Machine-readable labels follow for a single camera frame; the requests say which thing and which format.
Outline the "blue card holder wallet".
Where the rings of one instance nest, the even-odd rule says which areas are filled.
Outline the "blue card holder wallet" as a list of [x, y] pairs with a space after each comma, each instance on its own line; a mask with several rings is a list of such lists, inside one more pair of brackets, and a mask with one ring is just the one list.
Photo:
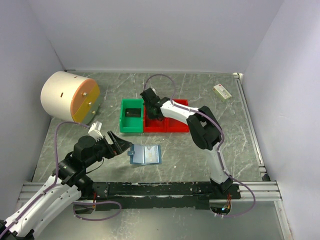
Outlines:
[[133, 144], [127, 151], [132, 165], [159, 165], [162, 163], [161, 146]]

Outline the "green plastic bin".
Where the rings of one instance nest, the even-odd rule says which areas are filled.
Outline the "green plastic bin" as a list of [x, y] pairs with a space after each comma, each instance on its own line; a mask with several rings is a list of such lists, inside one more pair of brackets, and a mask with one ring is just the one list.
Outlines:
[[121, 133], [142, 133], [144, 101], [142, 98], [125, 98], [121, 101], [119, 129]]

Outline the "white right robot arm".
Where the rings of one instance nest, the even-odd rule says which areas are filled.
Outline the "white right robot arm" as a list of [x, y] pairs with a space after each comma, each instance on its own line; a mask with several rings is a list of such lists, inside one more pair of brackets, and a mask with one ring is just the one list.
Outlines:
[[207, 154], [213, 195], [218, 199], [228, 195], [233, 179], [221, 153], [225, 136], [211, 110], [207, 106], [189, 107], [168, 97], [160, 98], [152, 88], [140, 95], [150, 119], [171, 118], [188, 125], [193, 142]]

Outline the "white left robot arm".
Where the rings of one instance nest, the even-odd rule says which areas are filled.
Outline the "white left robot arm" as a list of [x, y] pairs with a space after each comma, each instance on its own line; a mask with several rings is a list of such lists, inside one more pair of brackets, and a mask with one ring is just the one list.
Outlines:
[[87, 168], [114, 158], [132, 146], [130, 141], [119, 138], [112, 131], [107, 134], [112, 143], [100, 133], [82, 136], [40, 190], [13, 215], [0, 222], [0, 238], [33, 240], [34, 234], [40, 231], [37, 223], [49, 223], [73, 202], [89, 199], [94, 188]]

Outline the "red plastic bin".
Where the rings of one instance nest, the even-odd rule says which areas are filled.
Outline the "red plastic bin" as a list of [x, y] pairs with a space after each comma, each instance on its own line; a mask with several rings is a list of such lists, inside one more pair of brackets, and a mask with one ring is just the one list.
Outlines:
[[144, 133], [165, 133], [166, 132], [166, 119], [150, 119], [147, 116], [147, 111], [144, 110], [143, 116], [143, 132]]
[[[188, 106], [187, 99], [174, 99], [178, 104]], [[188, 133], [189, 126], [186, 123], [173, 119], [171, 117], [165, 117], [165, 130], [167, 133]]]

